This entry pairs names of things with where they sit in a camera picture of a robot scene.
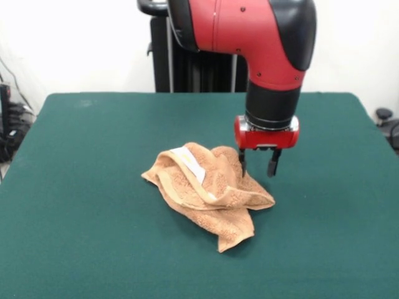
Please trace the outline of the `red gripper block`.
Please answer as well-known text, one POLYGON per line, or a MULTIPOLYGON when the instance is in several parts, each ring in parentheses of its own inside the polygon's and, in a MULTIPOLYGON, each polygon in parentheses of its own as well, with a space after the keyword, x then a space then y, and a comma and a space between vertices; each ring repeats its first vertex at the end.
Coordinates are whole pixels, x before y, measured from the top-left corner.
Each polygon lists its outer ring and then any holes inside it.
POLYGON ((296 116, 292 118, 288 128, 277 131, 255 128, 246 121, 244 115, 237 116, 234 120, 234 137, 239 148, 238 159, 241 163, 242 177, 245 176, 247 168, 245 150, 275 148, 267 167, 267 176, 274 177, 282 150, 296 145, 299 132, 299 119, 296 116))

